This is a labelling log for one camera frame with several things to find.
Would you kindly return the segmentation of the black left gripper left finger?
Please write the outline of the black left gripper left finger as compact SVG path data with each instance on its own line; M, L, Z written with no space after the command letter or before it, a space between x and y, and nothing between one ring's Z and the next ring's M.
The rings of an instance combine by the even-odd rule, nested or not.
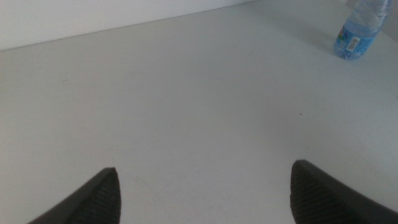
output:
M119 177L107 167L29 224L119 224L120 219Z

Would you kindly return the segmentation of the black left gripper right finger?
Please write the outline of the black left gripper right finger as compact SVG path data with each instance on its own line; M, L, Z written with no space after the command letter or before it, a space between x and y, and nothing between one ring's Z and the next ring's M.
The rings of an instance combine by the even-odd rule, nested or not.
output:
M397 212L306 160L297 160L292 165L290 209L295 223L397 224Z

